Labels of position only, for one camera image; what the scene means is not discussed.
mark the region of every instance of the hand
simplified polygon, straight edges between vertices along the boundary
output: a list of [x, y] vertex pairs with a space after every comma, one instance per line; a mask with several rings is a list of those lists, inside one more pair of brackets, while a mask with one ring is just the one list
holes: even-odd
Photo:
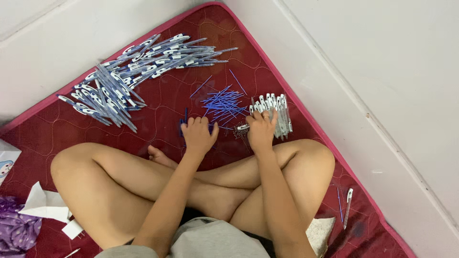
[[273, 136], [276, 128], [277, 111], [273, 109], [273, 119], [269, 120], [269, 112], [258, 111], [252, 113], [251, 117], [246, 117], [246, 122], [250, 125], [249, 143], [255, 155], [273, 149]]
[[218, 124], [213, 124], [212, 135], [209, 133], [209, 119], [197, 117], [188, 119], [188, 124], [181, 124], [186, 143], [186, 152], [204, 155], [212, 148], [218, 136]]

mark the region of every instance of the purple cloth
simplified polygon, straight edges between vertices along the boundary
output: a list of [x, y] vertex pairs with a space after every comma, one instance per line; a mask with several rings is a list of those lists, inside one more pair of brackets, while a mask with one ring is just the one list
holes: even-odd
[[41, 218], [17, 213], [22, 208], [15, 197], [0, 197], [0, 258], [24, 258], [35, 246]]

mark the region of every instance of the pink mattress edge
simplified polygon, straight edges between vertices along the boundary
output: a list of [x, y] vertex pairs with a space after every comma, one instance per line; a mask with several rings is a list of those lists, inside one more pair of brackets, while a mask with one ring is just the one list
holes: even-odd
[[[362, 183], [358, 180], [357, 176], [354, 174], [352, 171], [351, 167], [348, 165], [348, 163], [344, 160], [343, 156], [341, 153], [338, 151], [338, 149], [335, 147], [333, 142], [328, 138], [328, 136], [325, 134], [325, 132], [322, 130], [322, 128], [319, 126], [319, 124], [314, 120], [313, 116], [307, 111], [306, 107], [303, 105], [303, 103], [300, 101], [300, 99], [297, 97], [295, 92], [290, 88], [288, 83], [285, 81], [285, 79], [282, 77], [280, 72], [277, 70], [277, 68], [274, 66], [274, 64], [271, 62], [271, 60], [268, 58], [266, 53], [263, 51], [263, 49], [258, 45], [256, 40], [252, 37], [252, 35], [249, 33], [247, 28], [242, 24], [242, 22], [238, 19], [238, 17], [231, 11], [231, 9], [226, 6], [223, 3], [220, 2], [207, 2], [204, 4], [201, 4], [199, 6], [196, 6], [192, 9], [189, 9], [188, 11], [185, 11], [174, 18], [166, 21], [165, 23], [159, 25], [158, 27], [154, 28], [150, 32], [146, 33], [142, 37], [136, 39], [134, 42], [130, 43], [129, 45], [121, 48], [118, 52], [115, 54], [111, 55], [109, 58], [107, 58], [105, 61], [110, 61], [116, 59], [119, 55], [122, 54], [123, 50], [126, 49], [127, 47], [131, 45], [137, 45], [143, 41], [145, 41], [148, 38], [148, 35], [150, 34], [157, 34], [160, 33], [169, 27], [173, 26], [177, 22], [183, 20], [185, 17], [189, 16], [190, 14], [196, 12], [197, 10], [204, 8], [206, 6], [220, 6], [224, 8], [236, 21], [237, 25], [240, 27], [241, 31], [244, 33], [244, 35], [247, 37], [247, 39], [250, 41], [250, 43], [253, 45], [253, 47], [258, 51], [260, 56], [263, 58], [263, 60], [266, 62], [268, 65], [269, 69], [271, 72], [274, 74], [276, 79], [279, 81], [280, 85], [284, 88], [286, 93], [290, 96], [290, 99], [292, 102], [295, 103], [295, 105], [299, 108], [303, 116], [311, 123], [312, 127], [314, 130], [322, 137], [323, 141], [325, 142], [325, 145], [331, 150], [331, 152], [335, 155], [335, 158], [339, 161], [339, 163], [349, 172], [349, 174], [354, 178], [354, 180], [357, 182], [357, 184], [364, 190], [365, 195], [368, 197], [371, 205], [375, 208], [379, 221], [383, 225], [383, 227], [391, 234], [391, 236], [397, 241], [397, 243], [400, 245], [400, 247], [405, 251], [408, 257], [410, 258], [416, 258], [415, 254], [411, 250], [411, 248], [408, 246], [408, 244], [403, 240], [403, 238], [386, 222], [384, 219], [384, 215], [382, 214], [382, 211], [379, 209], [379, 207], [376, 205], [376, 202], [371, 198], [370, 194], [367, 192], [365, 187], [362, 185]], [[60, 90], [56, 91], [55, 93], [51, 94], [50, 96], [46, 97], [42, 101], [38, 102], [37, 104], [33, 105], [31, 108], [28, 110], [24, 111], [21, 113], [18, 117], [15, 119], [11, 120], [9, 123], [6, 125], [2, 126], [0, 128], [0, 136], [3, 135], [4, 133], [12, 130], [13, 128], [17, 127], [18, 125], [22, 124], [25, 120], [29, 119], [51, 103], [57, 101], [56, 94], [59, 95], [66, 95], [68, 94], [71, 90], [72, 87], [81, 81], [84, 80], [84, 78], [90, 74], [91, 72], [94, 71], [95, 67], [92, 67], [88, 71], [84, 72], [82, 75], [78, 76], [75, 80], [71, 81], [64, 87], [62, 87]]]

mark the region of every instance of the crossed legs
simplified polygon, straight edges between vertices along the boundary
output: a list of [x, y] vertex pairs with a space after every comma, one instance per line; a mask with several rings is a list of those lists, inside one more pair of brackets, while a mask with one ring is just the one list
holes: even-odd
[[[313, 140], [274, 146], [304, 230], [316, 214], [332, 177], [331, 152]], [[134, 238], [176, 163], [150, 147], [146, 160], [95, 143], [60, 152], [51, 164], [57, 190], [86, 232], [103, 249]], [[248, 157], [196, 173], [187, 206], [240, 230], [270, 238], [264, 219], [257, 161]]]

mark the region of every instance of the red mattress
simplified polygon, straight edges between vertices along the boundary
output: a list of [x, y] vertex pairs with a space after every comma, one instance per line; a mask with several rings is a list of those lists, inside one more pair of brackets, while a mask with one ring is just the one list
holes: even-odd
[[[79, 114], [54, 95], [44, 99], [0, 129], [0, 138], [22, 150], [0, 188], [2, 196], [17, 196], [25, 202], [31, 186], [37, 181], [40, 181], [44, 190], [56, 191], [50, 175], [53, 157], [61, 150], [82, 142], [102, 143], [145, 158], [147, 146], [152, 144], [178, 162], [185, 150], [184, 139], [179, 137], [178, 132], [178, 121], [184, 118], [185, 108], [188, 108], [190, 116], [202, 116], [205, 110], [200, 101], [207, 97], [207, 92], [222, 90], [229, 84], [237, 85], [229, 72], [231, 69], [248, 96], [287, 93], [294, 130], [289, 134], [289, 141], [313, 139], [326, 144], [334, 152], [335, 173], [316, 215], [317, 218], [337, 217], [326, 257], [414, 257], [410, 248], [385, 222], [379, 208], [355, 178], [337, 149], [242, 23], [226, 6], [217, 2], [198, 6], [153, 29], [130, 45], [138, 44], [156, 33], [162, 33], [162, 39], [179, 33], [190, 35], [192, 39], [207, 37], [203, 45], [214, 45], [217, 50], [235, 46], [239, 49], [224, 53], [220, 57], [229, 60], [226, 64], [175, 69], [160, 78], [141, 84], [136, 91], [148, 107], [131, 112], [131, 121], [138, 128], [137, 134], [126, 126], [107, 127]], [[115, 59], [120, 52], [108, 60]], [[93, 69], [81, 75], [57, 93], [68, 95], [71, 87], [92, 71]], [[212, 78], [207, 83], [208, 86], [200, 89], [190, 99], [191, 93], [210, 75]], [[243, 101], [244, 105], [250, 104], [248, 97], [243, 98]], [[252, 152], [244, 139], [235, 140], [232, 132], [226, 134], [221, 130], [216, 149], [210, 150], [200, 169], [216, 168], [250, 155]], [[340, 192], [341, 209], [344, 213], [345, 195], [349, 187], [354, 189], [353, 200], [348, 229], [343, 231], [336, 188]], [[88, 235], [82, 239], [70, 240], [61, 231], [63, 227], [62, 222], [45, 219], [37, 245], [28, 251], [27, 257], [61, 258], [77, 248], [81, 250], [72, 257], [94, 257], [101, 251]]]

